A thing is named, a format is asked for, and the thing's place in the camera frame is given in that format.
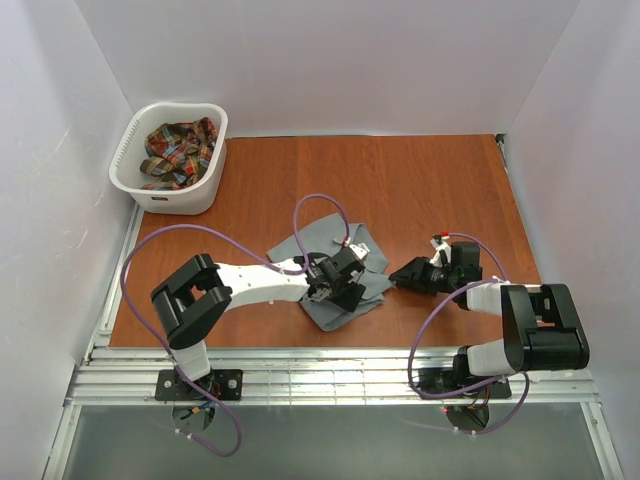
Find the grey long sleeve shirt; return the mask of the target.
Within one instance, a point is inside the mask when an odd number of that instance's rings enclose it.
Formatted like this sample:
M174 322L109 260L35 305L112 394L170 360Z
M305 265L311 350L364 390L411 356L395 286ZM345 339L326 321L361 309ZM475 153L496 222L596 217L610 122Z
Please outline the grey long sleeve shirt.
M368 253L358 265L354 254L341 247L349 233L353 246L366 246ZM333 281L336 293L320 302L304 299L301 305L324 332L339 329L382 305L384 293L392 287L385 269L389 260L363 223L345 225L339 214L323 217L299 231L303 246L316 271Z

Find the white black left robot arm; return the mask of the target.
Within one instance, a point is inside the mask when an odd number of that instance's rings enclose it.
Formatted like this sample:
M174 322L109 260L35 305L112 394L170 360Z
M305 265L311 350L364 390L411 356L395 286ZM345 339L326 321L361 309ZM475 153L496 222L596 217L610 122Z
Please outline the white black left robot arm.
M166 333L175 364L191 381L210 374L205 338L227 310L275 301L328 301L353 312L366 287L360 283L369 250L351 244L328 256L314 252L309 269L296 256L265 265L216 263L210 255L192 257L151 293L151 301Z

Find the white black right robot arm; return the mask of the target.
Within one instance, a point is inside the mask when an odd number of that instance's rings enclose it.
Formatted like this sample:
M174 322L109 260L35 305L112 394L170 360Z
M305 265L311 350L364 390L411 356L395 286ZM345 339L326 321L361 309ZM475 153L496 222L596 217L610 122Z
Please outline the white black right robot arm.
M396 286L435 296L443 294L465 311L497 316L502 337L463 346L452 366L422 368L411 380L429 395L474 391L495 377L530 371L582 370L590 347L569 288L564 284L520 284L506 279L506 271L485 279L481 253L497 256L482 242L459 234L432 238L433 257L416 257L390 275Z

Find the plaid long sleeve shirt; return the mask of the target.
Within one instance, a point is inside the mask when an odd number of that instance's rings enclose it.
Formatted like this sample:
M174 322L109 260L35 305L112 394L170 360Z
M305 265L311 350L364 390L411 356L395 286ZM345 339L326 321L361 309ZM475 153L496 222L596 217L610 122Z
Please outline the plaid long sleeve shirt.
M206 174L218 140L209 117L193 122L163 123L145 139L148 157L140 172L144 190L171 191L193 186Z

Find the white plastic laundry basket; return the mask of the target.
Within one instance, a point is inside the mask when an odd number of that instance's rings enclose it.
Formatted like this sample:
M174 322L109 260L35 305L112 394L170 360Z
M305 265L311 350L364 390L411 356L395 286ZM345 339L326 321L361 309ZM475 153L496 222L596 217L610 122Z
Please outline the white plastic laundry basket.
M111 183L150 213L197 215L214 202L226 158L227 113L208 103L159 102L131 119Z

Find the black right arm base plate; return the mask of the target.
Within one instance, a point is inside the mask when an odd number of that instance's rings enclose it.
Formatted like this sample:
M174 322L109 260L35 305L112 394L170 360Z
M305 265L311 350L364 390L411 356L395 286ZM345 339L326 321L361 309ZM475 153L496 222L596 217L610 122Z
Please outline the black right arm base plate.
M458 383L454 379L454 372L449 368L419 368L412 374L412 380L423 392L429 394L442 394L453 390L458 390L481 381L481 378L469 378ZM465 400L485 400L489 399L509 399L512 391L507 380L496 382L480 389L469 390L458 398Z

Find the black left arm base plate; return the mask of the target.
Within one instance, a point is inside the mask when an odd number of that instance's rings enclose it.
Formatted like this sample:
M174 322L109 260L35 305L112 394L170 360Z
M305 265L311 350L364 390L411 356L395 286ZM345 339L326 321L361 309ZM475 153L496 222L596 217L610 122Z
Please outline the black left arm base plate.
M194 380L202 390L220 400L239 400L244 372L240 369L212 369L208 375ZM205 396L190 386L175 369L158 374L154 399L157 401L196 401Z

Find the aluminium rail frame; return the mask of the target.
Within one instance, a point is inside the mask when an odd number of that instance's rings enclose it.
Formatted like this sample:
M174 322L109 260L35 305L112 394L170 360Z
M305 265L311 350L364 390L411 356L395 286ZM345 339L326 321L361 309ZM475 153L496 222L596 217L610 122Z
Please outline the aluminium rail frame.
M157 348L95 347L73 374L48 479L620 479L596 385L586 371L516 378L490 402L497 430L456 432L440 402L407 384L404 349L215 349L244 373L232 414L205 438L173 431L154 399L169 364Z

